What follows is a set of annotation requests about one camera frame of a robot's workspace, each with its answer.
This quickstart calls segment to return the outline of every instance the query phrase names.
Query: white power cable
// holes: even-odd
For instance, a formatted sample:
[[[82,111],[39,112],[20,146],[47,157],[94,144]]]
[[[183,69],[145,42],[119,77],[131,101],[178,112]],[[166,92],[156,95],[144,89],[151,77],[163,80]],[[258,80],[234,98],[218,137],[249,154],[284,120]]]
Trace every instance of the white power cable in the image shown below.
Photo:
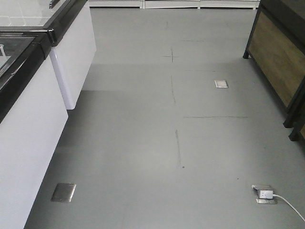
[[[301,218],[303,221],[305,221],[305,218],[300,214],[300,212],[298,212],[294,206],[291,205],[291,203],[288,202],[288,200],[286,200],[284,197],[282,196],[279,196],[279,195],[276,195],[276,194],[273,194],[274,197],[278,197],[278,198],[281,198],[283,201],[285,201]]]

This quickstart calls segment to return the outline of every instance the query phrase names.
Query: floor socket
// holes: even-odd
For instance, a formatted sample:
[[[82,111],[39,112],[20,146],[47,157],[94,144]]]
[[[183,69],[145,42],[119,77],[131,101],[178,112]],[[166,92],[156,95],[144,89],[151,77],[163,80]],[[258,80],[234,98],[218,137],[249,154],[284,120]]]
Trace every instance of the floor socket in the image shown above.
[[[76,184],[58,183],[51,202],[70,203],[75,191]]]

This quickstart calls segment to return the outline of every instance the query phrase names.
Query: metal floor outlet cover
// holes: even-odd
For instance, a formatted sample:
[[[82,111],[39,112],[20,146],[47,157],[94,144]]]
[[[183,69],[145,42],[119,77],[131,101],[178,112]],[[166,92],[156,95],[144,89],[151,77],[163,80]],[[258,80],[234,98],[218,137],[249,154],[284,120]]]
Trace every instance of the metal floor outlet cover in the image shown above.
[[[214,80],[217,88],[229,88],[226,80]]]
[[[76,184],[58,183],[51,202],[70,203],[75,191]]]

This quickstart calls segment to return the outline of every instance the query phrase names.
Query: wooden cabinet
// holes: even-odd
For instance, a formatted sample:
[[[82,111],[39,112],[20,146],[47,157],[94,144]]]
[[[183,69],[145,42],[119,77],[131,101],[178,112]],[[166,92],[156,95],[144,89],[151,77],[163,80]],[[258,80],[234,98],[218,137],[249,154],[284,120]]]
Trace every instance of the wooden cabinet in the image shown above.
[[[305,1],[262,0],[244,53],[245,59],[251,56],[282,103],[285,127],[300,122],[305,106],[304,28]],[[305,136],[305,127],[298,125]]]

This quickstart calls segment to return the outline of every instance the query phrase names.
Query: wooden panel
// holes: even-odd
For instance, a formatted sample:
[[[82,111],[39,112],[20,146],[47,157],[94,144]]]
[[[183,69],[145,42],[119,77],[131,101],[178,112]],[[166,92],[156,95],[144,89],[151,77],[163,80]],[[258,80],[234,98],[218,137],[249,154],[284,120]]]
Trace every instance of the wooden panel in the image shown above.
[[[305,76],[305,55],[262,12],[249,51],[287,107]]]
[[[301,135],[303,136],[303,138],[305,138],[305,125],[301,129]]]

